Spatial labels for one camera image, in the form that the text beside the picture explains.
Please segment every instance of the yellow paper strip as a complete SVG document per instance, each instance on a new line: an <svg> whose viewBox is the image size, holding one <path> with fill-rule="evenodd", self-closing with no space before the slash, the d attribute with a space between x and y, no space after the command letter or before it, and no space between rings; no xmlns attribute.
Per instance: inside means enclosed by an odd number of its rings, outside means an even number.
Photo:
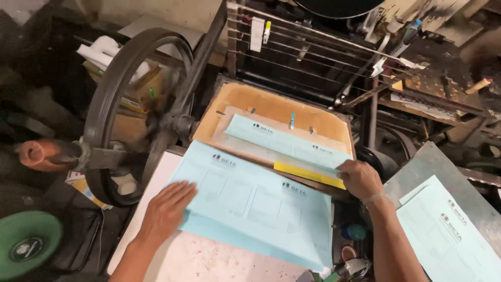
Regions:
<svg viewBox="0 0 501 282"><path fill-rule="evenodd" d="M325 176L325 175L321 175L321 174L318 174L318 173L307 171L305 169L300 169L300 168L297 168L297 167L293 167L291 165L287 165L287 164L280 163L280 162L275 162L273 164L273 168L276 169L276 170L278 170L278 171L281 171L281 172L285 172L285 173L289 173L289 174L292 174L292 175L300 176L302 178L306 178L306 179L309 179L309 180L317 181L317 182L320 182L320 183L324 183L324 184L327 184L327 185L331 185L331 186L334 186L334 187L346 190L346 188L344 187L343 181L341 179L336 179L336 178L328 177L328 176Z"/></svg>

